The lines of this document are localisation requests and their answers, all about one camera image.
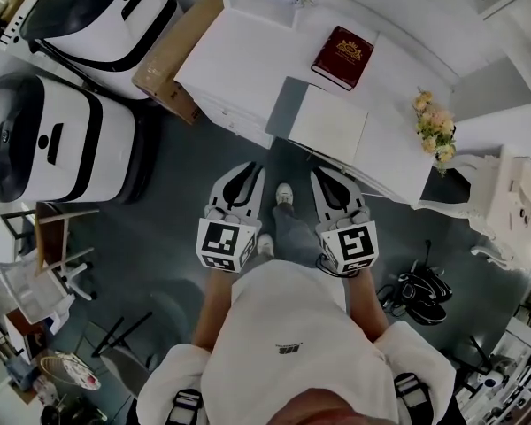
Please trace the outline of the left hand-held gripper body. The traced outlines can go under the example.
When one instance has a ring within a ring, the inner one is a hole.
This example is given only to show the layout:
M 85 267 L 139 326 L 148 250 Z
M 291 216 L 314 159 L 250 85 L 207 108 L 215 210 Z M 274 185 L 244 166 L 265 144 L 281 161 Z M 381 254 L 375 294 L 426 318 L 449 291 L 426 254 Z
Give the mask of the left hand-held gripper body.
M 251 198 L 244 205 L 228 204 L 223 198 L 224 186 L 246 164 L 258 166 Z M 265 180 L 265 168 L 251 161 L 234 167 L 214 183 L 197 230 L 196 255 L 203 266 L 233 273 L 242 271 L 256 248 L 262 227 L 259 212 Z

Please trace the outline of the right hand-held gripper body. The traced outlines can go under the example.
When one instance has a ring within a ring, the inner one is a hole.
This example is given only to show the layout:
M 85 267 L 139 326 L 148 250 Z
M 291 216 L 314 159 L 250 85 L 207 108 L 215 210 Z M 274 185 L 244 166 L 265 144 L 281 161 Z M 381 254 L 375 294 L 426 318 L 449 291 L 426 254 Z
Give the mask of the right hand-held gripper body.
M 314 175 L 315 168 L 322 168 L 350 192 L 350 203 L 346 208 L 328 208 Z M 311 171 L 311 184 L 319 224 L 315 232 L 319 238 L 322 253 L 316 267 L 336 278 L 351 278 L 356 272 L 371 267 L 379 257 L 379 246 L 375 222 L 366 206 L 359 186 L 340 172 L 317 166 Z

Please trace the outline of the grey cover notebook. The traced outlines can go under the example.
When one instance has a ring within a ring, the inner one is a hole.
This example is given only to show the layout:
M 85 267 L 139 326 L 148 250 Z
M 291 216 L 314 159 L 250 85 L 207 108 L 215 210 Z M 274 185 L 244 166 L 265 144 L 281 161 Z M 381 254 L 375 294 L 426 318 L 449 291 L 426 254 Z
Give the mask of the grey cover notebook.
M 324 89 L 287 77 L 266 132 L 349 165 L 355 158 L 368 112 Z

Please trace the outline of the person's left forearm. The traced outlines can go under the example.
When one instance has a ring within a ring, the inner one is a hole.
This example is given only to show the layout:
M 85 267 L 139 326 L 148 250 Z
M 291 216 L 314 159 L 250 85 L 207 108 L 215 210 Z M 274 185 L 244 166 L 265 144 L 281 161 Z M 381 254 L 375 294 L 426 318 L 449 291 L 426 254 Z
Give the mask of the person's left forearm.
M 212 352 L 231 307 L 232 288 L 238 274 L 212 269 L 191 343 Z

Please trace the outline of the person's right forearm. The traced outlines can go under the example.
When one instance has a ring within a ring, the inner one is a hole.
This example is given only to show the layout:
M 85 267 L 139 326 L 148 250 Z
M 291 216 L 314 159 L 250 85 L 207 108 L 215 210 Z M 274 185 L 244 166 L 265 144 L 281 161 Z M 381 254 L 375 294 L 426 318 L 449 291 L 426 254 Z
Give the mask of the person's right forearm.
M 389 320 L 376 294 L 372 272 L 364 268 L 347 280 L 350 317 L 374 343 L 389 328 Z

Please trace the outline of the person's grey trousers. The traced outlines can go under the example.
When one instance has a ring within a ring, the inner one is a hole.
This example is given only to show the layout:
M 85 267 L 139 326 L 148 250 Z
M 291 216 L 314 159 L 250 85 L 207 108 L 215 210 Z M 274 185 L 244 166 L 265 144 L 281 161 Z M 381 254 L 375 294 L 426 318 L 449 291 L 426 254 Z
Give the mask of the person's grey trousers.
M 322 249 L 318 237 L 300 220 L 292 205 L 281 203 L 273 209 L 277 257 L 298 265 L 315 268 Z

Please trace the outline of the person's white shirt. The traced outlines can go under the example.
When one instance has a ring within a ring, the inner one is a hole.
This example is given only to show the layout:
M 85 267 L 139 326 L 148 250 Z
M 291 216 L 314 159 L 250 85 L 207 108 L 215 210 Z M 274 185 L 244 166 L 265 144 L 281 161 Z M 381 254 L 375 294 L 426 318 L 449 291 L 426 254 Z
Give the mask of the person's white shirt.
M 174 346 L 142 387 L 140 425 L 266 425 L 311 388 L 390 390 L 398 425 L 437 425 L 453 397 L 451 363 L 404 321 L 374 343 L 350 317 L 348 283 L 285 260 L 232 288 L 212 350 Z

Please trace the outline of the yellow flowers in black pot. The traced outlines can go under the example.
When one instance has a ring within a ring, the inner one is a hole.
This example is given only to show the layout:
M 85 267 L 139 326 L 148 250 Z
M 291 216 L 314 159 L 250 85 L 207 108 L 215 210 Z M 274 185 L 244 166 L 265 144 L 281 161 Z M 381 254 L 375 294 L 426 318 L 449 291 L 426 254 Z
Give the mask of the yellow flowers in black pot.
M 434 95 L 418 88 L 419 94 L 412 101 L 412 109 L 417 116 L 415 130 L 420 138 L 423 151 L 431 156 L 439 175 L 446 174 L 446 164 L 456 154 L 453 114 L 434 100 Z

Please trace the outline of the white desk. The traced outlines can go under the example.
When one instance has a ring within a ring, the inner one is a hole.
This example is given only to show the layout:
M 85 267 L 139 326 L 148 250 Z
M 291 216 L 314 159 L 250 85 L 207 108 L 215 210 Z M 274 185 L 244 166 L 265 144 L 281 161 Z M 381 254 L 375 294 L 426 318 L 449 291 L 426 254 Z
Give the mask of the white desk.
M 311 70 L 337 26 L 373 45 L 351 91 Z M 408 205 L 419 202 L 434 161 L 421 148 L 412 101 L 421 88 L 447 103 L 450 86 L 386 35 L 326 7 L 308 10 L 293 30 L 225 10 L 191 51 L 176 79 L 213 123 L 267 148 L 273 136 L 267 134 L 266 125 L 287 77 L 316 85 L 368 112 L 349 165 L 296 145 L 385 197 Z

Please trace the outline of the brown cardboard box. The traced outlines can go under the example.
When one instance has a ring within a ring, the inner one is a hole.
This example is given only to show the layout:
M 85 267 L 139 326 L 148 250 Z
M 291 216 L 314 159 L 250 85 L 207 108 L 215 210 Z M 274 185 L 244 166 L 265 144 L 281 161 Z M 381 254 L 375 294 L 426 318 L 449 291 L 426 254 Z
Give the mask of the brown cardboard box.
M 201 110 L 175 77 L 223 9 L 223 0 L 198 0 L 156 42 L 132 78 L 139 90 L 188 124 Z

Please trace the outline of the dark red hardcover book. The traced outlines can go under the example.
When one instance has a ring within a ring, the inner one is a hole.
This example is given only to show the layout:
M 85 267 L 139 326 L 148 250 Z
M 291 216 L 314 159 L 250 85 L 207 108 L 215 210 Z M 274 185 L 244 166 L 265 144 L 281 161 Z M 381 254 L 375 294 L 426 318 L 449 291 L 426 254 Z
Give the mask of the dark red hardcover book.
M 373 45 L 350 30 L 333 29 L 311 70 L 339 87 L 351 91 L 360 80 L 373 53 Z

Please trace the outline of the wooden chair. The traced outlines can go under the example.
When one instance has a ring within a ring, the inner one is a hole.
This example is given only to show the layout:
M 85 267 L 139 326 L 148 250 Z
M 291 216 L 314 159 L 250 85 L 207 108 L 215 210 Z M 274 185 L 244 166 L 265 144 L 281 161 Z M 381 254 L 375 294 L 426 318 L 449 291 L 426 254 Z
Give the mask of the wooden chair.
M 97 213 L 98 209 L 78 212 L 60 212 L 54 205 L 44 202 L 35 204 L 35 241 L 37 268 L 35 277 L 91 253 L 94 248 L 67 254 L 70 220 Z

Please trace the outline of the white office chair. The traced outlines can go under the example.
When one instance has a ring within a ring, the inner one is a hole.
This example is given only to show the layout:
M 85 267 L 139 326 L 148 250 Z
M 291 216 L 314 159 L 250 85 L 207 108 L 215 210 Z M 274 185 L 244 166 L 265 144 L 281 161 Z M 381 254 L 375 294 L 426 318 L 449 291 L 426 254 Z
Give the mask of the white office chair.
M 94 291 L 87 293 L 78 285 L 78 276 L 91 268 L 88 262 L 50 267 L 32 250 L 13 262 L 0 262 L 0 280 L 29 323 L 50 319 L 50 331 L 56 333 L 68 321 L 77 297 L 96 299 Z

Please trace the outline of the white mesh racket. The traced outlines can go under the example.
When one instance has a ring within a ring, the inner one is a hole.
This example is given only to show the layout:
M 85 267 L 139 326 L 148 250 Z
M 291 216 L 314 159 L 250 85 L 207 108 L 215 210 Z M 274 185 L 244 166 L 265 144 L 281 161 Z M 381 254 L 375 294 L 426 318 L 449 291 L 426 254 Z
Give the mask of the white mesh racket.
M 95 371 L 73 353 L 55 352 L 43 356 L 39 364 L 46 375 L 60 383 L 91 391 L 101 388 Z

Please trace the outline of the white storage rack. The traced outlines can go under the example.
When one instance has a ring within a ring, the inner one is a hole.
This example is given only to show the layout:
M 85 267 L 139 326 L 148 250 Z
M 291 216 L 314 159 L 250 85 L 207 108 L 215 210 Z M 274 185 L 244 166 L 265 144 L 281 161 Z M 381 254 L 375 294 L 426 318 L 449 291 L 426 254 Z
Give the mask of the white storage rack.
M 468 339 L 473 359 L 453 360 L 462 375 L 456 400 L 466 425 L 531 425 L 531 327 L 511 318 L 490 352 Z

